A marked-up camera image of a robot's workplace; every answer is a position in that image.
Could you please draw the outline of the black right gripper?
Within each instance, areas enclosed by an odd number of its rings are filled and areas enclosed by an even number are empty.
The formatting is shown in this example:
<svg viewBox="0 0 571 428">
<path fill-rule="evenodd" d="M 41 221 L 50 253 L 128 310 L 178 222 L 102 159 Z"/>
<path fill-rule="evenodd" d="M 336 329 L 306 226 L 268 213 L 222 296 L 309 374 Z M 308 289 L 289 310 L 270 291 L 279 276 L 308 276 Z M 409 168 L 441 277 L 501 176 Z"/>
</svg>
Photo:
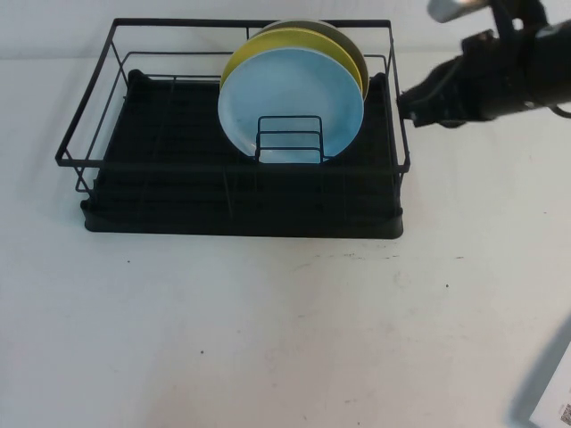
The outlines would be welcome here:
<svg viewBox="0 0 571 428">
<path fill-rule="evenodd" d="M 459 105 L 455 82 L 460 68 L 459 92 L 470 119 L 496 119 L 532 110 L 535 100 L 526 69 L 534 36 L 534 28 L 512 29 L 497 37 L 488 29 L 465 38 L 461 42 L 462 60 L 439 64 L 422 82 L 398 97 L 403 118 L 415 128 L 458 128 L 466 124 L 447 105 Z M 439 98 L 441 95 L 447 104 Z"/>
</svg>

